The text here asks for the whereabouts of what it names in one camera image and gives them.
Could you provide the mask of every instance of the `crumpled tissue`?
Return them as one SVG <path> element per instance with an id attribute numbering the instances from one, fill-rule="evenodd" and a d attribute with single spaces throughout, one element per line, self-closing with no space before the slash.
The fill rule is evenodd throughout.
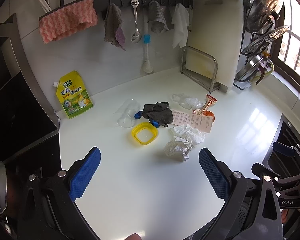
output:
<path id="1" fill-rule="evenodd" d="M 204 132 L 192 128 L 189 124 L 173 127 L 171 131 L 174 135 L 174 141 L 167 143 L 164 148 L 164 153 L 169 157 L 186 161 L 189 158 L 190 150 L 204 142 Z"/>

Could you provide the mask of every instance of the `pink towel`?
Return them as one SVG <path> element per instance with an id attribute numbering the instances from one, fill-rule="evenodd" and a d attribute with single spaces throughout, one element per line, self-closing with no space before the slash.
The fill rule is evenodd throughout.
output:
<path id="1" fill-rule="evenodd" d="M 93 0 L 70 4 L 43 17 L 39 31 L 44 43 L 58 41 L 98 23 Z"/>

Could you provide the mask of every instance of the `yellow tube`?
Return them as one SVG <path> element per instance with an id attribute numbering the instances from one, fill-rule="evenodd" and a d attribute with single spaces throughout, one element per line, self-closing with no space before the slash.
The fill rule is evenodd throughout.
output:
<path id="1" fill-rule="evenodd" d="M 268 61 L 269 61 L 270 65 L 271 65 L 271 70 L 265 74 L 264 78 L 266 78 L 268 75 L 270 75 L 274 71 L 274 64 L 273 64 L 272 60 L 268 58 Z M 251 80 L 251 82 L 257 81 L 260 77 L 261 77 L 261 75 L 258 75 L 256 77 L 254 77 Z"/>

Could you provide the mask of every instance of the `window frame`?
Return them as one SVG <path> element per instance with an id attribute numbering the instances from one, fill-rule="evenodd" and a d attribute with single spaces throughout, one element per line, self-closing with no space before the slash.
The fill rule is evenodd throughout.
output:
<path id="1" fill-rule="evenodd" d="M 289 40 L 288 40 L 287 50 L 286 50 L 286 53 L 284 56 L 284 60 L 286 60 L 287 55 L 288 55 L 291 36 L 295 37 L 298 41 L 300 41 L 300 37 L 292 32 L 293 12 L 292 12 L 291 0 L 290 0 L 290 10 L 291 10 L 291 12 L 290 12 L 291 13 L 290 29 L 287 31 L 287 33 L 289 33 Z M 285 6 L 283 4 L 282 9 L 280 11 L 280 18 L 275 22 L 276 28 L 284 25 L 284 18 L 285 18 Z M 300 58 L 300 47 L 299 47 L 299 54 L 298 54 L 294 69 L 292 69 L 278 58 L 280 49 L 281 49 L 282 39 L 283 39 L 283 36 L 281 36 L 279 39 L 277 39 L 275 42 L 273 42 L 273 44 L 271 46 L 270 54 L 271 54 L 271 60 L 275 65 L 274 70 L 279 75 L 281 75 L 283 78 L 285 78 L 300 93 L 300 75 L 295 71 L 297 68 L 297 65 L 298 65 L 299 58 Z"/>

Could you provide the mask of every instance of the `plastic wrapper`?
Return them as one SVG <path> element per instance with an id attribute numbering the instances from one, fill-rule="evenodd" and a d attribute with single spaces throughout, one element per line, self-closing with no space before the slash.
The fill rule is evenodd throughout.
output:
<path id="1" fill-rule="evenodd" d="M 187 96 L 185 94 L 173 94 L 172 100 L 176 103 L 179 103 L 185 109 L 202 109 L 204 103 L 200 102 L 198 98 L 192 98 L 191 96 Z"/>
<path id="2" fill-rule="evenodd" d="M 167 143 L 164 153 L 181 161 L 189 158 L 190 150 L 199 143 L 204 142 L 204 133 L 188 125 L 171 128 L 174 141 Z"/>

